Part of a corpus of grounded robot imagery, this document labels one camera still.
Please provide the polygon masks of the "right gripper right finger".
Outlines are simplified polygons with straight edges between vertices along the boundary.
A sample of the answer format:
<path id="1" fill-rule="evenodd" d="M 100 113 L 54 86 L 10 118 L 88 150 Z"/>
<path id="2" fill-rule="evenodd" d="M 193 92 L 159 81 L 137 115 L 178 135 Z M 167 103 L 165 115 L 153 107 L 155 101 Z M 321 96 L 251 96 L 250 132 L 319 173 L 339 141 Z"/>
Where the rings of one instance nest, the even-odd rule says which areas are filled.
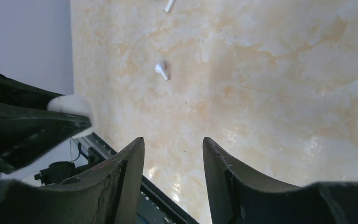
<path id="1" fill-rule="evenodd" d="M 298 187 L 255 170 L 209 137 L 202 147 L 215 224 L 358 224 L 358 182 Z"/>

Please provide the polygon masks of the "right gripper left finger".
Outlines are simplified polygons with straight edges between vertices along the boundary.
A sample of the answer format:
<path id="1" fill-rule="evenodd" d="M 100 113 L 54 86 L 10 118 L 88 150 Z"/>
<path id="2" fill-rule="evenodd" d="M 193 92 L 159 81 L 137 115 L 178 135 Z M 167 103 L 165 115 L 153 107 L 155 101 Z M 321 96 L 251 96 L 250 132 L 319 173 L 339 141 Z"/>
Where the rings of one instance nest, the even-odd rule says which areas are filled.
<path id="1" fill-rule="evenodd" d="M 0 224 L 134 224 L 145 142 L 59 184 L 34 187 L 0 179 Z"/>

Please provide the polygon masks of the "white charging case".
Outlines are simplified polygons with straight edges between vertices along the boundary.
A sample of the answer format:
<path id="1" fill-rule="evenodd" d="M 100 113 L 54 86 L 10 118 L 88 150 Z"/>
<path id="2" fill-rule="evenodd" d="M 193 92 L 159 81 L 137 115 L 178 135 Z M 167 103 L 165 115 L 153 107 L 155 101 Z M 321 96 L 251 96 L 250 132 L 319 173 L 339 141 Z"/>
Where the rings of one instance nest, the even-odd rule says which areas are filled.
<path id="1" fill-rule="evenodd" d="M 77 139 L 92 134 L 95 130 L 94 123 L 95 118 L 93 116 L 92 108 L 89 102 L 75 94 L 63 95 L 53 98 L 47 104 L 47 110 L 53 112 L 68 113 L 73 115 L 80 115 L 87 117 L 91 121 L 91 127 L 81 131 L 80 133 L 73 135 L 71 138 Z"/>

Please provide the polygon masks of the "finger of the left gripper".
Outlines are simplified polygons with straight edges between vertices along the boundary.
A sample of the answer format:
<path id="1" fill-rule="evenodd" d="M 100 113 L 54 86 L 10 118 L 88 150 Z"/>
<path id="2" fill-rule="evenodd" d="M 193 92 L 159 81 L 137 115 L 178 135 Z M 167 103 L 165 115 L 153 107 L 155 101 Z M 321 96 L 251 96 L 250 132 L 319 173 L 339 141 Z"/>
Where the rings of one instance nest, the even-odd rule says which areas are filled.
<path id="1" fill-rule="evenodd" d="M 32 164 L 89 127 L 84 116 L 0 103 L 0 173 Z"/>
<path id="2" fill-rule="evenodd" d="M 0 74 L 0 103 L 46 110 L 48 103 L 59 96 L 61 94 L 24 84 Z"/>

